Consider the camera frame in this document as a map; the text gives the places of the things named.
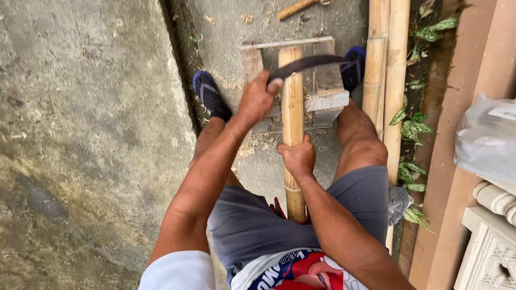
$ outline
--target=foot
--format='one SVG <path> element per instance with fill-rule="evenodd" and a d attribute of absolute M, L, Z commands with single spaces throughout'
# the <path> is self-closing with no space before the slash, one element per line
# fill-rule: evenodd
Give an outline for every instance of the foot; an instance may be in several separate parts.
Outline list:
<path fill-rule="evenodd" d="M 344 89 L 351 93 L 364 78 L 365 49 L 361 46 L 354 46 L 348 51 L 345 58 L 349 60 L 349 63 L 341 65 L 341 78 Z"/>
<path fill-rule="evenodd" d="M 218 117 L 226 123 L 229 122 L 233 114 L 222 99 L 217 85 L 209 73 L 197 71 L 193 76 L 193 89 L 201 98 L 202 104 L 210 111 L 210 118 Z"/>

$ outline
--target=gray shorts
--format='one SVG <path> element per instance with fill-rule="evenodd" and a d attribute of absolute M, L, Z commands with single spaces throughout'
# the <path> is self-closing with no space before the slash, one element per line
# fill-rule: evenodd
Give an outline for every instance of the gray shorts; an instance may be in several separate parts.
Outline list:
<path fill-rule="evenodd" d="M 327 192 L 385 245 L 388 227 L 387 167 L 368 166 L 343 175 Z M 314 226 L 278 217 L 263 196 L 226 186 L 208 219 L 215 254 L 227 283 L 250 261 L 296 248 L 320 249 Z"/>

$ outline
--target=shirt sleeve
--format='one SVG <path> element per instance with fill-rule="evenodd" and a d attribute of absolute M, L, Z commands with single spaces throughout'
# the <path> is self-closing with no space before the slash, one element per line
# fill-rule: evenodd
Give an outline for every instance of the shirt sleeve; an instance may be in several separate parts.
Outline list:
<path fill-rule="evenodd" d="M 138 289 L 215 289 L 212 258 L 201 251 L 166 254 L 143 272 Z"/>

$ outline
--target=white plastic bag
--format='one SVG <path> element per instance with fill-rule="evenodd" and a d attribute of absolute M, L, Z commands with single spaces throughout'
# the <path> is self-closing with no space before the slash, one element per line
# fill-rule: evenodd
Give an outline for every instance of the white plastic bag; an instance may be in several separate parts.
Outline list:
<path fill-rule="evenodd" d="M 480 94 L 462 117 L 455 164 L 479 176 L 516 182 L 516 102 Z"/>

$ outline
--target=plastic bag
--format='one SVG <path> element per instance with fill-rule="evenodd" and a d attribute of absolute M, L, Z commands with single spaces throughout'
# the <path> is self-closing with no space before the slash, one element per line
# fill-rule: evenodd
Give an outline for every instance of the plastic bag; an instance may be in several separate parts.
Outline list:
<path fill-rule="evenodd" d="M 454 162 L 485 178 L 516 182 L 516 102 L 480 94 L 457 129 Z"/>
<path fill-rule="evenodd" d="M 414 202 L 412 196 L 401 186 L 389 184 L 389 225 L 395 225 Z"/>

